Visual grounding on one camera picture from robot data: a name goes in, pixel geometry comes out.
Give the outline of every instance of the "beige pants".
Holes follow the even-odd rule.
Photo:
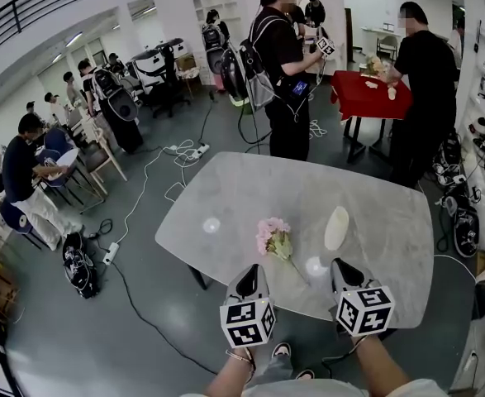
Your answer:
[[[72,232],[79,232],[82,228],[82,225],[62,216],[41,189],[36,189],[27,200],[12,205],[27,216],[27,220],[53,251],[59,245],[60,236],[66,237]]]

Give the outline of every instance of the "gray floor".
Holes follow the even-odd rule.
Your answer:
[[[198,139],[209,100],[198,86],[196,92],[193,105],[178,108],[172,119],[166,115],[152,119],[146,110],[141,113],[140,128],[146,148]],[[238,135],[237,110],[226,96],[216,98],[218,103],[214,104],[204,135],[211,150],[200,163],[186,170],[188,181],[218,151],[248,148]],[[381,179],[388,177],[388,166],[368,153],[352,165],[346,164],[348,144],[342,138],[339,115],[330,104],[328,83],[321,86],[311,102],[311,115],[328,134],[311,141],[310,162]],[[263,114],[259,114],[258,126],[259,134],[268,130]],[[248,137],[254,136],[249,118],[243,129]],[[363,122],[360,139],[367,144],[373,142],[378,129],[379,121]],[[268,151],[267,147],[263,149],[263,153]],[[157,151],[120,154],[118,159],[129,178],[126,183],[111,167],[102,172],[110,196],[104,204],[85,213],[83,222],[87,232],[94,232],[104,218],[113,219],[113,231],[102,238],[103,246],[125,231],[123,218],[142,189],[143,166],[156,155]],[[180,169],[173,158],[162,155],[148,172],[145,195],[129,218],[131,230],[121,244],[116,263],[143,315],[185,354],[217,371],[226,359],[226,339],[218,318],[225,287],[210,281],[209,289],[202,291],[185,264],[155,243],[155,232],[171,205],[164,193],[180,179]],[[440,192],[427,181],[423,180],[422,185],[430,200],[438,237],[438,208],[433,202]],[[174,189],[171,196],[175,198],[178,193]],[[15,234],[10,243],[19,255],[9,253],[8,258],[19,273],[20,301],[25,313],[18,324],[11,326],[7,349],[12,369],[27,396],[175,396],[200,392],[212,378],[179,356],[153,328],[135,316],[113,267],[104,274],[100,295],[84,300],[65,279],[58,252],[38,251]],[[97,250],[95,259],[102,259],[102,251]],[[433,378],[442,387],[449,387],[466,342],[472,303],[473,282],[468,273],[454,261],[436,259],[422,325],[397,331],[385,341],[410,376]],[[338,339],[332,323],[280,310],[273,343],[259,349],[261,365],[268,358],[269,349],[282,340],[292,343],[297,370],[310,366],[321,377],[328,373],[321,367],[320,359],[339,355],[350,347],[347,340]],[[337,379],[363,384],[354,357],[335,365],[333,373]]]

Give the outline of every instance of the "ceiling light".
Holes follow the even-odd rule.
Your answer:
[[[68,44],[66,44],[66,47],[70,47],[76,40],[79,39],[79,37],[82,35],[82,32],[79,32],[75,37],[73,37]]]
[[[156,6],[154,6],[154,7],[151,7],[150,9],[146,9],[146,10],[143,12],[143,14],[145,15],[146,13],[152,12],[153,10],[156,10],[156,8],[157,8],[157,7],[156,7]]]

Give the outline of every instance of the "gray marble table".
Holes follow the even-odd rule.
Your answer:
[[[330,252],[325,229],[338,205],[349,212],[349,230],[341,248]],[[257,252],[257,223],[271,217],[292,227],[295,267]],[[335,257],[368,267],[390,288],[397,301],[390,328],[421,323],[433,275],[433,231],[423,194],[347,170],[264,155],[215,155],[176,200],[155,239],[225,285],[259,263],[277,306],[326,320],[335,302],[325,266]],[[319,276],[307,269],[312,257],[320,258],[323,275],[321,268]]]

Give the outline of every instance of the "red tablecloth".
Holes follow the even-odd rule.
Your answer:
[[[365,81],[378,84],[378,88],[368,87]],[[332,103],[340,100],[343,121],[352,116],[403,119],[413,102],[411,91],[402,81],[397,85],[397,96],[394,100],[389,100],[385,83],[376,78],[361,76],[359,72],[337,70],[330,84],[330,100]]]

